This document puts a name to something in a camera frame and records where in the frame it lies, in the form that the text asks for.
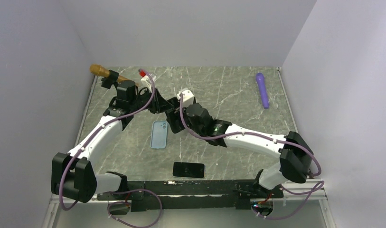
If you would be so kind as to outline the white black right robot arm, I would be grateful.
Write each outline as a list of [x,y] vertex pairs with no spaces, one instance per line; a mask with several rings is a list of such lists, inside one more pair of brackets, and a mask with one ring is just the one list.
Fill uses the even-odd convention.
[[272,135],[256,132],[214,119],[197,102],[184,106],[173,97],[166,103],[165,114],[173,133],[187,130],[213,146],[241,148],[278,159],[276,164],[257,174],[253,190],[258,197],[266,197],[286,181],[306,182],[314,153],[299,133],[290,131],[287,135]]

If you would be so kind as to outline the light blue phone case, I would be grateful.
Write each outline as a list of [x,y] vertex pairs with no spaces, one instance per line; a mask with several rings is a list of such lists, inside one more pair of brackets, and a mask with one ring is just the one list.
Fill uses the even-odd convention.
[[164,149],[167,145],[168,123],[166,121],[154,121],[151,129],[152,149]]

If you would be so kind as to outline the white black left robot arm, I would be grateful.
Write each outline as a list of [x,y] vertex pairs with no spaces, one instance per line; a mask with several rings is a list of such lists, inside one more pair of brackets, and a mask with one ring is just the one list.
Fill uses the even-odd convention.
[[138,110],[153,114],[174,107],[176,98],[164,99],[158,89],[139,89],[132,81],[116,86],[113,97],[97,126],[73,149],[57,153],[52,160],[51,191],[58,196],[87,203],[95,194],[109,192],[115,199],[128,193],[127,177],[113,171],[96,174],[93,166],[110,142],[119,135]]

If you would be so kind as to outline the black smartphone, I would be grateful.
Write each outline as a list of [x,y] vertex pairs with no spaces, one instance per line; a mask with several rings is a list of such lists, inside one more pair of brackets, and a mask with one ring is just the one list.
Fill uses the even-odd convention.
[[205,165],[202,163],[174,162],[172,175],[174,177],[202,179],[205,176]]

